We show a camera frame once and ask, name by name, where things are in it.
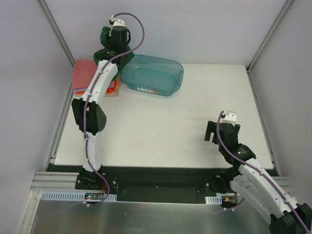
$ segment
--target white wall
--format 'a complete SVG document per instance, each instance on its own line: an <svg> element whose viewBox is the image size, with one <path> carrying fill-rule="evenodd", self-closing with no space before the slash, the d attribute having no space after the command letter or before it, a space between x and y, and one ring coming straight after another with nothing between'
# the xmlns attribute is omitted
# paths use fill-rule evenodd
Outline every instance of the white wall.
<svg viewBox="0 0 312 234"><path fill-rule="evenodd" d="M35 0L0 1L0 233L44 166L72 68Z"/></svg>
<svg viewBox="0 0 312 234"><path fill-rule="evenodd" d="M252 70L269 140L296 197L312 206L312 1L297 0Z"/></svg>
<svg viewBox="0 0 312 234"><path fill-rule="evenodd" d="M46 0L76 59L102 48L99 35L119 12L137 15L146 41L136 52L181 63L248 65L285 0ZM138 44L140 27L122 17Z"/></svg>

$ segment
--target red cloth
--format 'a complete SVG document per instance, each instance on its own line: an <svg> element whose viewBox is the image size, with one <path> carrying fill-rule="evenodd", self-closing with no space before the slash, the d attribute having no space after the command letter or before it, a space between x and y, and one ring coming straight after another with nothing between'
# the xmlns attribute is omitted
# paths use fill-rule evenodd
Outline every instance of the red cloth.
<svg viewBox="0 0 312 234"><path fill-rule="evenodd" d="M73 68L73 90L88 88L97 68L98 66L93 60L77 59Z"/></svg>

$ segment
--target green cloth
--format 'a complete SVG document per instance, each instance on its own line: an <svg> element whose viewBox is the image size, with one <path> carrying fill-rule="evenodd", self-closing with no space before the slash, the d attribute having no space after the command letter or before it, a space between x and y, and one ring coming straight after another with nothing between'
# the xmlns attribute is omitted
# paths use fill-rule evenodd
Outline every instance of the green cloth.
<svg viewBox="0 0 312 234"><path fill-rule="evenodd" d="M110 30L111 30L110 27L103 27L103 28L102 28L101 36L100 36L99 38L100 38L101 44L102 44L103 46L106 45L106 36L105 36L105 33L109 32ZM129 50L131 50L131 49L130 49L130 46L127 45L127 51L129 51ZM93 60L94 60L94 62L95 62L97 65L98 65L99 57L100 57L102 51L103 51L103 49L102 49L102 50L99 50L99 51L96 51L96 52L94 53L94 55L93 55ZM129 54L127 55L127 58L126 58L125 62L124 62L123 64L120 65L119 70L118 70L117 74L115 75L115 77L113 78L113 80L119 75L119 73L122 71L122 69L125 67L125 65L126 65L128 62L130 62L130 60L131 60L134 56L135 56L135 55L134 55L133 52L131 52L131 53L129 53Z"/></svg>

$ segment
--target cable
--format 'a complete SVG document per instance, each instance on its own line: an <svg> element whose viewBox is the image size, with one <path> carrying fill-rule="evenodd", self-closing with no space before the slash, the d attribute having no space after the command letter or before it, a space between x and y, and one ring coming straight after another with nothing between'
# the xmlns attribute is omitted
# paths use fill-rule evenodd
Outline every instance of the cable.
<svg viewBox="0 0 312 234"><path fill-rule="evenodd" d="M76 205L78 205L78 204L83 204L83 202L81 202L81 201L75 202L75 203L69 205L68 207L64 208L63 210L57 211L57 212L52 213L52 214L46 214L46 213L42 212L42 210L41 210L41 205L39 205L39 206L38 206L38 211L39 211L41 214L45 215L45 216L55 216L55 215L58 215L58 214L63 213L64 211L66 211L66 210L68 210L68 209L70 209L70 208L72 208L73 206L76 206Z"/></svg>
<svg viewBox="0 0 312 234"><path fill-rule="evenodd" d="M232 207L232 208L222 209L222 210L219 210L219 211L217 211L217 212L211 212L208 208L207 208L207 210L208 210L209 213L211 213L211 214L213 214L213 215L217 215L217 214L222 213L222 212L224 212L224 211L234 211L234 209L236 209L236 208L238 208L239 206L241 206L241 204L243 204L244 201L245 201L245 199L243 198L236 206L234 206L234 207Z"/></svg>
<svg viewBox="0 0 312 234"><path fill-rule="evenodd" d="M106 188L106 184L103 184L103 189L101 190L101 192L98 193L98 195L102 195L105 192L105 188Z"/></svg>
<svg viewBox="0 0 312 234"><path fill-rule="evenodd" d="M289 201L287 201L286 197L284 196L284 194L279 190L279 188L273 183L273 181L266 175L266 174L262 174L262 172L254 167L253 165L241 160L240 158L236 157L234 154L231 153L231 151L225 146L225 144L223 143L221 136L220 136L220 121L221 118L224 114L224 111L220 112L219 118L218 118L218 122L216 124L216 135L218 137L218 140L220 142L220 144L222 145L222 147L225 149L225 151L231 156L233 157L235 160L239 161L241 164L246 165L250 168L252 168L253 170L255 170L256 172L260 173L271 185L272 187L277 191L277 193L282 197L282 199L284 200L284 202L289 206L289 208L291 209L291 211L294 213L294 215L296 216L296 218L299 220L300 224L302 225L302 227L305 229L305 231L307 232L307 234L311 234L308 227L305 225L305 223L302 221L302 219L300 218L300 216L298 215L297 211L294 209L294 207L291 205L291 203Z"/></svg>
<svg viewBox="0 0 312 234"><path fill-rule="evenodd" d="M127 54L133 52L134 50L136 50L137 48L139 48L139 47L142 45L143 41L144 41L144 38L145 38L145 30L144 30L143 24L142 24L142 22L140 21L140 19L139 19L138 17L136 17L135 15L133 15L133 14L131 14L131 13L127 13L127 12L118 13L118 14L114 15L114 18L117 17L117 16L120 16L120 15L132 16L133 18L135 18L135 19L138 21L138 23L140 24L140 26L141 26L141 28L142 28L142 39L141 39L141 42L140 42L135 48L133 48L133 49L131 49L131 50L129 50L129 51L126 51L126 52L124 52L124 53L121 53L121 54L119 54L119 55L116 55L116 56L112 57L110 60L108 60L108 61L104 64L104 66L102 67L101 72L103 72L104 69L107 67L107 65L108 65L109 63L111 63L113 60L115 60L115 59L117 59L117 58L119 58L119 57L121 57L121 56L127 55ZM90 205L90 206L97 206L97 205L101 204L101 203L108 197L108 195L109 195L109 193L110 193L110 188L109 188L109 184L108 184L107 180L106 180L97 170L95 170L95 168L92 166L92 164L91 164L91 162L90 162L89 154L88 154L88 142L89 142L88 137L89 137L89 136L87 135L87 118L86 118L86 116L87 116L87 106L88 106L90 97L92 96L92 92L93 92L93 90L94 90L94 88L95 88L95 85L97 84L97 81L98 81L98 79L100 78L101 75L102 75L102 73L99 73L99 74L97 75L95 81L93 82L92 87L91 87L91 89L90 89L90 93L89 93L88 96L87 96L87 99L86 99L86 102L85 102L85 105L84 105L84 108L83 108L83 137L84 137L84 139L86 139L85 153L86 153L86 159L87 159L87 161L88 161L88 164L89 164L90 168L92 169L92 171L94 171L94 172L104 181L104 183L106 184L106 187L107 187L107 195L106 195L101 201L99 201L99 202L96 203L96 204L88 204L88 205Z"/></svg>

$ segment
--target silver metal surface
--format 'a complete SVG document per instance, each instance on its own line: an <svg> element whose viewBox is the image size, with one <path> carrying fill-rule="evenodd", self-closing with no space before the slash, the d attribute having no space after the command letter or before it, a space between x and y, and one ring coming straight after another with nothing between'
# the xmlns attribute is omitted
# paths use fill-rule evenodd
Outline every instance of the silver metal surface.
<svg viewBox="0 0 312 234"><path fill-rule="evenodd" d="M271 160L272 160L273 168L275 168L277 174L280 175L279 171L278 171L278 167L277 167L277 165L275 163L275 158L274 158L274 155L273 155L273 150L272 150L272 147L271 147L271 143L269 141L268 132L267 132L267 129L266 129L265 124L264 124L264 120L263 120L263 116L262 116L262 113L261 113L261 107L260 107L260 103L258 101L257 93L255 91L254 84L253 84L252 78L250 76L250 72L248 72L248 71L247 71L247 76L248 76L249 84L250 84L250 87L251 87L251 90L252 90L252 93L253 93L253 98L254 98L254 102L255 102L255 105L256 105L256 108L257 108L257 111L258 111L259 119L260 119L260 122L261 122L263 135L264 135L265 141L266 141L268 149L269 149L269 154L270 154L270 157L271 157Z"/></svg>
<svg viewBox="0 0 312 234"><path fill-rule="evenodd" d="M75 183L78 173L63 172L36 172L34 181L31 185L31 191L72 191L85 192L85 190L76 190ZM293 196L293 187L288 177L273 177L282 189Z"/></svg>
<svg viewBox="0 0 312 234"><path fill-rule="evenodd" d="M287 14L287 12L289 11L290 7L293 5L293 3L296 0L286 0L286 2L284 3L282 9L279 11L277 17L275 18L272 26L270 27L269 31L267 32L266 36L264 37L259 49L257 50L255 56L253 57L250 65L247 67L247 71L250 72L252 70L252 68L254 67L255 63L258 61L260 55L262 54L262 52L264 51L264 49L267 47L272 35L274 34L274 32L276 31L276 29L278 28L278 26L280 25L281 21L283 20L283 18L285 17L285 15Z"/></svg>
<svg viewBox="0 0 312 234"><path fill-rule="evenodd" d="M40 202L42 192L30 191L27 197L27 201L24 206L24 210L16 229L17 234L28 234L34 223L34 218L37 212L37 208Z"/></svg>
<svg viewBox="0 0 312 234"><path fill-rule="evenodd" d="M269 234L247 202L234 212L212 214L214 205L107 202L98 207L40 201L32 234Z"/></svg>

